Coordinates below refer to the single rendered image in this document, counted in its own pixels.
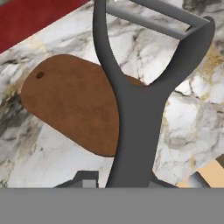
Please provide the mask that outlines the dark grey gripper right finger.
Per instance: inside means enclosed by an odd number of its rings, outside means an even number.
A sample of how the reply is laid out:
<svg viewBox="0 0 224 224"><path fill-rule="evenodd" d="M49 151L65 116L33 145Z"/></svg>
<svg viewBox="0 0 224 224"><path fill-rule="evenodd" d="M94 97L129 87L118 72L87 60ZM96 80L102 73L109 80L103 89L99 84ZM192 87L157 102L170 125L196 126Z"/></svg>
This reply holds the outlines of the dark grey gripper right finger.
<svg viewBox="0 0 224 224"><path fill-rule="evenodd" d="M158 179L157 176L154 173L151 174L150 181L152 183L157 184L157 185L162 186L162 187L176 188L175 185L172 185L170 183L167 183L167 182L164 182L163 180Z"/></svg>

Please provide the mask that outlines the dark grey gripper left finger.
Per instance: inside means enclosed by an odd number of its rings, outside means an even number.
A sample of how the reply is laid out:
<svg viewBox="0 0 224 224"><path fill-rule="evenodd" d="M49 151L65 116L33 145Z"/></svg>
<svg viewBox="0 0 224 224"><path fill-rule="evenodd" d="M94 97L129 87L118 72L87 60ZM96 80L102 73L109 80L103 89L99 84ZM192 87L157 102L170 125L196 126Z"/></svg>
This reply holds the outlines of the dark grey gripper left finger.
<svg viewBox="0 0 224 224"><path fill-rule="evenodd" d="M56 187L98 188L98 171L77 171L75 176L68 181L56 185Z"/></svg>

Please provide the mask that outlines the dark grey Y-shaped peeler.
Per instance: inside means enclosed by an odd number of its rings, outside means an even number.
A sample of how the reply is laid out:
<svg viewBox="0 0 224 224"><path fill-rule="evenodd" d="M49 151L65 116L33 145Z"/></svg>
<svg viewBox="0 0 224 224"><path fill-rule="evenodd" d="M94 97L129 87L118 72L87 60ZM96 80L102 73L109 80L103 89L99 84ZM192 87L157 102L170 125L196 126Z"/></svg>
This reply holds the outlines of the dark grey Y-shaped peeler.
<svg viewBox="0 0 224 224"><path fill-rule="evenodd" d="M190 27L185 32L176 32L122 10L107 0L94 0L94 49L115 93L119 111L119 139L106 184L106 187L114 188L147 187L151 182L165 103L172 91L203 60L215 32L211 17L198 17L160 0L130 1L176 18ZM150 85L130 83L117 64L109 44L108 13L180 40L170 63Z"/></svg>

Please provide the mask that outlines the open wooden drawer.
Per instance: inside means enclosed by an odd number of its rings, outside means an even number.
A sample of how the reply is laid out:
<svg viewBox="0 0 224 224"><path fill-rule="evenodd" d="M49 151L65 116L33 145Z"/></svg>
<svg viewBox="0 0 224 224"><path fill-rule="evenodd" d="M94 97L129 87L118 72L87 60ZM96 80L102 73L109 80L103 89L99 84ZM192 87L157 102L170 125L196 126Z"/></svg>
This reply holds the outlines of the open wooden drawer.
<svg viewBox="0 0 224 224"><path fill-rule="evenodd" d="M177 183L179 188L224 188L224 154Z"/></svg>

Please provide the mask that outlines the brown wooden cutting board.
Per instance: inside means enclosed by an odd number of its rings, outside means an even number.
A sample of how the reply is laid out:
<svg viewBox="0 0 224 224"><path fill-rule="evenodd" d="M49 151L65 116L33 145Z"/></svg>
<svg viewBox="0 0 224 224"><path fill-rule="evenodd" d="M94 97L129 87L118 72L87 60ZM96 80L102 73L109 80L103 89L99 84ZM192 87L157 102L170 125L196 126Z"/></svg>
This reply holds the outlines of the brown wooden cutting board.
<svg viewBox="0 0 224 224"><path fill-rule="evenodd" d="M101 66L54 55L31 71L20 97L28 112L87 151L109 158L116 154L116 97Z"/></svg>

